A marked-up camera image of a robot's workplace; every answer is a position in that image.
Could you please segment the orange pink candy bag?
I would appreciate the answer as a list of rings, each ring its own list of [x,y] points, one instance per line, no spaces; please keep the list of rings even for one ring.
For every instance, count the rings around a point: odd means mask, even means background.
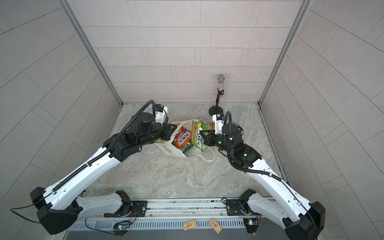
[[[189,142],[191,138],[191,131],[181,127],[173,140],[173,145],[177,148],[181,148],[183,145]]]

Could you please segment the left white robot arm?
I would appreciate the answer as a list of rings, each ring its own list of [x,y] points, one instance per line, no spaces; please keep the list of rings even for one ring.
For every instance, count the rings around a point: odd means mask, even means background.
[[[148,101],[119,133],[107,139],[78,168],[47,188],[31,191],[39,223],[49,234],[56,235],[76,221],[96,215],[133,216],[134,207],[125,191],[91,198],[82,197],[81,193],[104,173],[139,153],[143,146],[158,140],[169,141],[177,126],[168,120],[167,107]]]

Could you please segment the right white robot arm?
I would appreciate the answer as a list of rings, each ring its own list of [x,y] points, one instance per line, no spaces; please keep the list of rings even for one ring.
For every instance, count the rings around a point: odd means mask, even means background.
[[[274,198],[265,199],[254,190],[245,191],[239,204],[245,215],[258,214],[279,225],[291,240],[316,240],[325,227],[326,210],[310,202],[270,168],[254,148],[243,141],[242,129],[232,121],[231,112],[213,116],[215,128],[198,128],[198,138],[207,147],[215,146],[230,165],[249,174]]]

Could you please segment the yellow green candy bag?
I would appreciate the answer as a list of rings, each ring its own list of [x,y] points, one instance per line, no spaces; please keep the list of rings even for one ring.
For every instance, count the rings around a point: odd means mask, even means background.
[[[197,129],[199,131],[210,131],[215,129],[215,123],[212,122],[198,122]]]

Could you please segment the white paper bag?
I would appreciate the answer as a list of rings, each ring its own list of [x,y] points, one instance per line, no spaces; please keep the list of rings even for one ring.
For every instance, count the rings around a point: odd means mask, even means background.
[[[193,123],[197,123],[198,120],[188,120],[184,122],[174,122],[176,130],[171,134],[171,138],[168,141],[158,140],[155,142],[156,146],[166,155],[178,158],[191,158],[193,156],[199,156],[206,162],[213,162],[216,159],[214,152],[203,145],[197,147],[193,143]]]

